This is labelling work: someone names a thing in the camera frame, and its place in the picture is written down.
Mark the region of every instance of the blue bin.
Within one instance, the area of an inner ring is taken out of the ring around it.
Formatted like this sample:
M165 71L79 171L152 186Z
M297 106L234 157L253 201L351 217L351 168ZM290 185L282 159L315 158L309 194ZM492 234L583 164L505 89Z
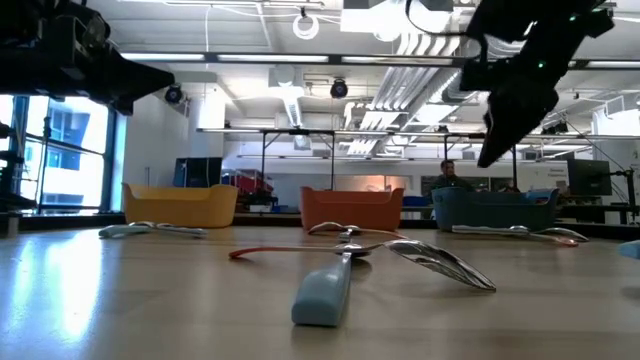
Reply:
M454 225L542 230L553 226L558 189L528 193L467 192L450 187L432 191L436 222L441 230Z

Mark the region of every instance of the light blue spoon handle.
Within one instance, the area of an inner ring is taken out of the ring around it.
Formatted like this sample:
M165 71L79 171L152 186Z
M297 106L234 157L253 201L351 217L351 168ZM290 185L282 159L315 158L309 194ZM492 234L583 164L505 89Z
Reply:
M291 308L291 320L297 325L336 327L346 306L351 283L351 254L341 261L307 275Z
M640 240L618 245L618 253L622 256L640 260Z
M146 226L136 225L111 225L100 230L98 236L101 238L111 238L117 235L133 235L133 234L146 234L151 231L151 228Z

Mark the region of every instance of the person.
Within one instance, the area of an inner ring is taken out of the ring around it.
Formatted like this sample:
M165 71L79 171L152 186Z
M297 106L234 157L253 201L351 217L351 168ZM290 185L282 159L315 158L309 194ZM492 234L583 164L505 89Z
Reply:
M431 190L445 187L461 187L467 191L475 191L471 184L456 175L456 166L453 160L443 160L440 163L440 171L442 171L442 175L438 176L431 184Z
M504 186L502 189L500 189L499 192L514 192L514 193L519 193L520 189L518 189L514 184L513 184L513 180L509 180L509 184L507 184L506 186Z

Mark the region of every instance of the ceiling duct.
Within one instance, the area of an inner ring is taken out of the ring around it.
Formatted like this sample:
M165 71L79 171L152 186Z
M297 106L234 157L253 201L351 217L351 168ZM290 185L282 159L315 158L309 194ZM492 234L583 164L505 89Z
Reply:
M282 99L289 117L289 126L303 127L302 111L298 99L304 96L304 76L302 70L291 65L277 65L269 69L269 91ZM310 150L311 140L307 136L296 135L293 139L296 150Z

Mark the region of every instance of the overhead beam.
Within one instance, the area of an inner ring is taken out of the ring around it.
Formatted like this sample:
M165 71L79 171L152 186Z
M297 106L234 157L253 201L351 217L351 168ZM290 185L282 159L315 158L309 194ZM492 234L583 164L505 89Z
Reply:
M215 52L123 52L125 59L144 63L188 64L266 64L330 66L400 66L462 68L469 60L461 56L401 56L289 53L215 53ZM640 71L640 61L633 59L574 59L569 71Z

